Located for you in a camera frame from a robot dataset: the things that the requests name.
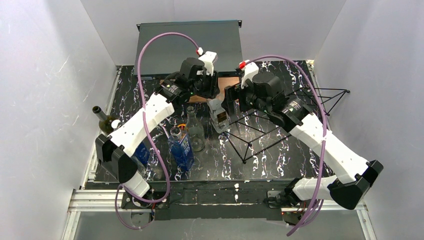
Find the silver wrench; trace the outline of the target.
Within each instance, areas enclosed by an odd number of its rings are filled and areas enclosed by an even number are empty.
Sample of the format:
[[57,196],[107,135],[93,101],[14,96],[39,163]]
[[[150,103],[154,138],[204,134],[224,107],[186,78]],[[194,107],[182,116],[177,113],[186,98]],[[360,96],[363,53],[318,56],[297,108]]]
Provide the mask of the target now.
[[167,117],[166,120],[170,126],[177,126],[179,122],[179,120],[173,116]]

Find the dark green wine bottle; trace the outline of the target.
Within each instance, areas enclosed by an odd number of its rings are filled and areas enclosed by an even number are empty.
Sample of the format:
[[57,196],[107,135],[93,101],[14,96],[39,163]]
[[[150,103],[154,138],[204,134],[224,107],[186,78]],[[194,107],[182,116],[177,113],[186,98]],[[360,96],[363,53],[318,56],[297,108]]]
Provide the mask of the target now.
[[92,108],[92,112],[98,117],[98,127],[106,136],[120,128],[123,124],[118,118],[112,115],[106,115],[97,105]]

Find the clear round bottle front left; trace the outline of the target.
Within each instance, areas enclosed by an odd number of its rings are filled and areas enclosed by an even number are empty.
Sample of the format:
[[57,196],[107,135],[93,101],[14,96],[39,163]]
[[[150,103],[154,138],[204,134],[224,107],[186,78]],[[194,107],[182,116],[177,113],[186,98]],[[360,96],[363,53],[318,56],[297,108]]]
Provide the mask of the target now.
[[135,156],[132,156],[131,159],[135,162],[137,166],[137,172],[147,181],[153,181],[156,172],[154,169],[153,158],[150,156],[147,160],[140,160]]

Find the clear square bottle black cap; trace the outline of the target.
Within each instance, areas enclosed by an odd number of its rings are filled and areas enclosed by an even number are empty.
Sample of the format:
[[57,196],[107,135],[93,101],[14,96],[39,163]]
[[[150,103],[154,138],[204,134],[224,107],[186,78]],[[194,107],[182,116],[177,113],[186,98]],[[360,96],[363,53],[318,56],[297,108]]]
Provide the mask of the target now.
[[230,119],[227,111],[222,107],[222,101],[218,98],[209,99],[207,102],[212,125],[218,134],[230,128]]

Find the clear round glass bottle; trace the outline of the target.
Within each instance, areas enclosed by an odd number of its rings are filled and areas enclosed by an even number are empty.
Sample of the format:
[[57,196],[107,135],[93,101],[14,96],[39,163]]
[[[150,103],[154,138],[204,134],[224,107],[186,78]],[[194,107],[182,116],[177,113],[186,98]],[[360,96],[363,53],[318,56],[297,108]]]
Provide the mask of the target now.
[[194,152],[200,152],[205,148],[205,131],[203,125],[196,116],[196,110],[193,106],[186,108],[187,123],[186,130],[189,134],[191,147]]

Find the wooden board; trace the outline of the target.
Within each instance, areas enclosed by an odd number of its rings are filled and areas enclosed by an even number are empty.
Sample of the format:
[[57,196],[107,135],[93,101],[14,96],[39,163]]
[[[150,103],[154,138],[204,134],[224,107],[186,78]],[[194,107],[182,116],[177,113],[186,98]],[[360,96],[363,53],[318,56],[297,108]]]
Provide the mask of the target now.
[[[224,99],[224,88],[238,83],[239,79],[237,77],[219,77],[219,94],[215,99]],[[154,90],[153,95],[163,97],[166,103],[170,103],[175,106],[186,103],[202,103],[212,100],[210,98],[203,98],[201,96],[194,95],[193,93],[183,89],[183,87],[180,86],[180,75],[162,80],[159,86]]]

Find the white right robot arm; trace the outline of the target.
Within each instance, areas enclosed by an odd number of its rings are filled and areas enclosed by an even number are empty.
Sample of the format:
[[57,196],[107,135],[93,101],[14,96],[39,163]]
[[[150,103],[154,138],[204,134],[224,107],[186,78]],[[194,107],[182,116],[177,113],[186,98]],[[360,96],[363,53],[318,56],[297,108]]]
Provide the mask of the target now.
[[378,160],[368,161],[341,142],[313,113],[308,104],[284,92],[280,78],[260,72],[245,81],[225,88],[225,100],[239,102],[241,111],[254,109],[267,115],[272,123],[306,144],[332,169],[331,177],[295,178],[277,196],[267,201],[295,206],[312,199],[332,200],[353,210],[373,186],[384,169]]

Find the blue square bottle left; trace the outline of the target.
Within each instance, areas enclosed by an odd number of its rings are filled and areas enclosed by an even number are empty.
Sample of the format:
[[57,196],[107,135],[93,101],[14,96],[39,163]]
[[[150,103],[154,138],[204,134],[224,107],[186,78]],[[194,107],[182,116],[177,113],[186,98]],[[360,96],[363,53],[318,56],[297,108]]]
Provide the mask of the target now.
[[146,145],[141,142],[137,148],[135,149],[133,155],[131,156],[131,158],[137,163],[137,164],[141,164],[144,167],[147,166],[149,158],[150,158],[150,151],[149,149],[146,147]]

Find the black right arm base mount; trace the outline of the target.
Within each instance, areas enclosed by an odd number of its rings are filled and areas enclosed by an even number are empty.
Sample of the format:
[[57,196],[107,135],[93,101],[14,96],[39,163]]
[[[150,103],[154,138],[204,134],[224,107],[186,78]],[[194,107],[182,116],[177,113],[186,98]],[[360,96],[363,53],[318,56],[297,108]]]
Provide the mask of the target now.
[[270,190],[263,203],[270,209],[289,209],[281,211],[282,220],[289,226],[295,226],[306,213],[308,201],[299,200],[293,193]]

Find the orange small object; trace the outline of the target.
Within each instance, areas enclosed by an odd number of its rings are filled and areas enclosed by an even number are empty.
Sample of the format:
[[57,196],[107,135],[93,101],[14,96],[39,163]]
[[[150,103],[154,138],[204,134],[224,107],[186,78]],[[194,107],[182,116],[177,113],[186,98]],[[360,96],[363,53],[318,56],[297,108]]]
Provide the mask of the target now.
[[181,124],[179,124],[177,127],[178,127],[179,129],[181,129],[182,131],[186,131],[186,128],[187,128],[187,126],[186,126],[186,124],[185,124],[185,123],[181,123]]

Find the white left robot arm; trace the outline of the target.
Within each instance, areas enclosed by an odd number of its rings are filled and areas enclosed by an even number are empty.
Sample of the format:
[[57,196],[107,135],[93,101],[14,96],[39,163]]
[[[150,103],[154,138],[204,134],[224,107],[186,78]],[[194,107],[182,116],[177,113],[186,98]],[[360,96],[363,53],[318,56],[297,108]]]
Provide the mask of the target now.
[[150,132],[161,121],[171,116],[177,107],[192,96],[214,98],[219,91],[218,72],[214,68],[217,57],[207,52],[199,58],[188,57],[178,72],[166,78],[143,102],[142,108],[122,126],[95,140],[99,165],[112,175],[134,198],[150,203],[144,195],[150,189],[131,157]]

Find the black wire wine rack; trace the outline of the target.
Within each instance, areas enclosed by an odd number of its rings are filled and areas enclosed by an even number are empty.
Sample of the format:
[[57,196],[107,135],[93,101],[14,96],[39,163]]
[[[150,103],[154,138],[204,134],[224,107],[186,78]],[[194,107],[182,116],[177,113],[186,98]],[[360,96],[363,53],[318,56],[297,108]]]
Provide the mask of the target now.
[[[325,91],[337,91],[338,93],[332,96],[324,96],[321,95],[320,93],[318,94],[318,99],[320,99],[320,103],[321,104],[325,104],[327,102],[332,101],[333,105],[330,108],[330,110],[324,110],[325,115],[328,117],[330,116],[330,112],[331,110],[334,109],[334,107],[339,103],[339,101],[344,97],[344,95],[349,94],[351,91],[348,89],[341,89],[341,88],[324,88]],[[234,149],[235,153],[237,154],[237,156],[240,158],[240,160],[242,161],[243,164],[246,164],[247,161],[251,158],[253,158],[254,156],[257,156],[260,153],[264,153],[265,151],[267,151],[268,149],[272,148],[273,146],[281,143],[282,141],[288,139],[291,134],[286,131],[285,127],[288,126],[288,124],[286,123],[284,126],[280,126],[280,125],[276,125],[275,127],[269,127],[267,128],[267,130],[261,130],[259,129],[259,127],[261,126],[259,123],[256,125],[251,125],[251,124],[247,124],[244,123],[243,121],[247,118],[247,117],[254,117],[257,119],[262,119],[263,121],[269,121],[270,118],[268,116],[266,116],[265,114],[259,113],[259,111],[257,109],[253,110],[253,111],[248,111],[248,114],[231,122],[229,125],[231,127],[239,127],[239,126],[244,126],[246,128],[247,131],[252,130],[253,131],[253,137],[250,140],[246,140],[244,138],[241,138],[241,134],[234,134],[231,133],[230,130],[226,130],[223,133],[221,133],[222,136],[224,136],[230,143],[230,145],[232,146],[232,148]],[[253,149],[255,142],[259,141],[260,139],[264,138],[264,137],[269,137],[272,135],[272,133],[280,133],[280,132],[284,132],[284,134],[282,135],[282,137],[276,136],[275,137],[275,141],[272,143],[269,143],[268,145],[264,146],[261,149]],[[241,152],[239,151],[238,148],[236,148],[236,145],[233,142],[233,138],[237,139],[238,141],[242,142],[245,144],[245,151],[244,154],[241,154]]]

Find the grey rack-mount device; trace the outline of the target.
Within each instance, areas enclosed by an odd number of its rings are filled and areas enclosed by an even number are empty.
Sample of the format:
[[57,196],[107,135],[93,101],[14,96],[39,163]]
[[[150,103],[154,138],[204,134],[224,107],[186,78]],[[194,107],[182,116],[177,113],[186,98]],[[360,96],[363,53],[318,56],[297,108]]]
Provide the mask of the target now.
[[[191,37],[204,51],[217,54],[214,69],[220,77],[235,77],[236,67],[243,60],[240,28],[241,20],[175,21],[140,23],[136,55],[153,37],[176,32]],[[188,39],[169,35],[151,43],[141,60],[141,77],[144,80],[165,78],[180,70],[183,60],[197,58],[196,47]]]

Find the blue square bottle front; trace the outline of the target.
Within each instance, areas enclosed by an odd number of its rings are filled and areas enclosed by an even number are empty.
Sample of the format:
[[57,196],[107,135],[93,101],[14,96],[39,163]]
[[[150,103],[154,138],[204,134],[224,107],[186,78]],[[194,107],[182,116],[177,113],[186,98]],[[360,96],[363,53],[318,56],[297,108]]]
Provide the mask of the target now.
[[177,166],[184,172],[194,164],[194,153],[186,131],[173,126],[169,131],[168,145]]

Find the blue square bottle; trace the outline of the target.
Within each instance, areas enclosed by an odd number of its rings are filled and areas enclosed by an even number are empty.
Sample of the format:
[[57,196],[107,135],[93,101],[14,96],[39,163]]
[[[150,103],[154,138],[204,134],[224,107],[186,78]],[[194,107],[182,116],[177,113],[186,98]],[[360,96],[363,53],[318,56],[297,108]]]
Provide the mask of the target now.
[[177,166],[184,172],[194,164],[194,153],[186,131],[173,126],[169,131],[168,145]]
[[135,149],[133,155],[131,156],[131,158],[137,163],[137,164],[141,164],[144,167],[147,166],[149,158],[150,158],[150,151],[149,149],[146,147],[146,145],[141,142],[137,148]]

